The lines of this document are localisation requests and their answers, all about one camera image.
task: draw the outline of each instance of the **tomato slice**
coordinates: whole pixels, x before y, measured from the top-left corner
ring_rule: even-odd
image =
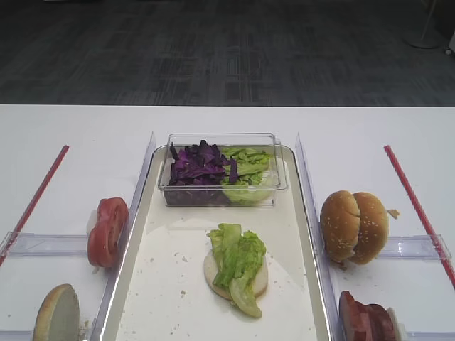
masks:
[[[128,220],[128,207],[120,197],[101,199],[97,208],[97,224],[87,243],[92,265],[112,267],[117,260],[118,241]]]
[[[101,264],[98,262],[98,252],[97,252],[95,234],[96,234],[96,229],[92,229],[92,231],[90,231],[90,236],[88,237],[88,242],[87,242],[88,261],[93,266],[101,266]]]
[[[128,207],[120,197],[101,199],[97,209],[97,220],[103,222],[116,219],[126,221],[128,218]]]
[[[112,233],[112,226],[108,222],[101,222],[96,227],[95,242],[97,246],[98,262],[105,268],[114,265],[117,259],[117,248],[109,247],[109,236]]]

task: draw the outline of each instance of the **floor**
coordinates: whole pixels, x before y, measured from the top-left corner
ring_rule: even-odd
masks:
[[[402,42],[425,15],[419,0],[0,0],[0,103],[455,106],[455,58]]]

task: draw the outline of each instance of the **red stick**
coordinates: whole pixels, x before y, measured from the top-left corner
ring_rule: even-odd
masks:
[[[439,243],[439,240],[437,239],[436,232],[433,230],[432,224],[429,222],[427,215],[424,212],[424,209],[420,205],[419,200],[417,199],[417,196],[415,195],[414,191],[412,190],[412,187],[409,183],[409,181],[406,179],[405,172],[401,168],[400,164],[398,163],[397,157],[392,151],[392,148],[390,146],[384,146],[385,152],[387,153],[387,156],[390,159],[390,162],[392,162],[393,168],[395,168],[395,171],[397,172],[398,178],[400,178],[401,183],[405,187],[405,190],[407,194],[409,195],[409,198],[412,202],[412,205],[414,206],[414,209],[417,212],[417,215],[420,218],[420,221],[424,225],[425,230],[427,231],[427,234],[433,239],[433,245],[438,252],[439,258],[441,259],[442,266],[446,270],[447,276],[449,277],[450,281],[452,282],[452,285],[455,288],[455,271],[454,267],[451,265],[450,259],[448,258],[448,255],[446,254],[445,250],[441,247],[441,244]]]
[[[48,173],[46,174],[45,178],[43,179],[43,182],[41,183],[40,187],[37,189],[35,195],[32,197],[26,210],[22,214],[22,217],[19,219],[16,227],[14,227],[13,233],[11,233],[11,236],[9,237],[9,240],[7,241],[6,246],[4,248],[4,253],[2,255],[0,255],[0,266],[3,264],[8,250],[13,246],[19,233],[21,233],[23,226],[26,224],[33,209],[35,208],[36,204],[38,203],[38,200],[40,200],[41,195],[43,194],[45,188],[48,186],[50,179],[52,179],[53,175],[57,171],[58,166],[61,164],[61,162],[62,162],[63,158],[65,157],[66,153],[68,152],[69,148],[70,148],[69,146],[62,147],[62,150],[57,155],[57,158],[55,159],[54,163],[50,167]]]

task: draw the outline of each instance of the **sesame seed bun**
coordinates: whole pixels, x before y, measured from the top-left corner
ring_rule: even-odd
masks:
[[[389,237],[389,219],[381,201],[370,193],[354,193],[360,209],[360,229],[354,256],[349,258],[356,264],[367,264],[385,246]]]
[[[328,256],[367,264],[385,246],[389,234],[387,211],[371,193],[332,193],[321,210],[321,228]]]
[[[210,251],[204,259],[204,275],[207,281],[207,284],[210,288],[215,291],[219,296],[227,299],[232,300],[228,291],[223,290],[213,284],[213,280],[215,279],[218,273],[218,267],[216,265],[215,257],[213,257],[212,251]],[[264,257],[264,261],[262,262],[262,266],[256,274],[256,277],[253,281],[253,293],[255,297],[261,296],[266,290],[269,284],[269,271],[267,269],[267,262]]]
[[[352,194],[340,190],[328,196],[321,210],[321,228],[328,256],[340,263],[354,255],[360,210]]]

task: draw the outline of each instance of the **acrylic divider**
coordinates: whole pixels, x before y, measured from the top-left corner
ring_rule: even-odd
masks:
[[[439,243],[445,246],[441,235]],[[21,233],[8,250],[8,257],[27,256],[85,256],[87,254],[87,235],[58,235]],[[416,259],[438,261],[439,255],[429,235],[411,237],[389,237],[378,258]]]
[[[120,262],[112,268],[112,272],[107,280],[105,292],[103,294],[100,309],[97,317],[92,321],[91,326],[80,328],[81,341],[103,340],[102,334],[105,329],[105,318],[110,309],[112,292],[117,285],[119,265],[124,258],[124,253],[129,243],[132,228],[136,220],[137,210],[144,191],[145,182],[149,173],[151,161],[156,148],[155,135],[152,132],[149,144],[146,149],[141,173],[136,184],[132,203],[129,207],[129,219],[119,238]],[[24,256],[86,256],[87,255],[87,235],[44,235],[33,233],[20,233],[14,244],[7,250],[6,246],[12,238],[9,232],[0,244],[0,255],[6,257]],[[32,330],[0,330],[0,341],[31,341]]]
[[[311,243],[315,256],[316,268],[320,278],[320,288],[322,300],[325,307],[326,322],[328,323],[329,335],[331,341],[345,341],[343,326],[338,316],[338,300],[335,298],[330,276],[330,261],[324,254],[323,237],[320,233],[318,213],[316,211],[316,200],[314,197],[311,176],[307,166],[304,146],[297,135],[295,145],[297,163],[299,167],[300,186],[304,197],[306,216],[311,235]],[[441,235],[437,235],[437,241],[441,247],[444,247],[446,255],[450,258],[449,250],[444,243]],[[411,236],[411,237],[389,237],[384,249],[380,252],[378,258],[388,259],[415,259],[424,261],[439,261],[439,254],[436,250],[435,242],[432,236]],[[403,331],[403,341],[455,341],[455,332],[416,332],[406,331],[403,325],[400,325]]]

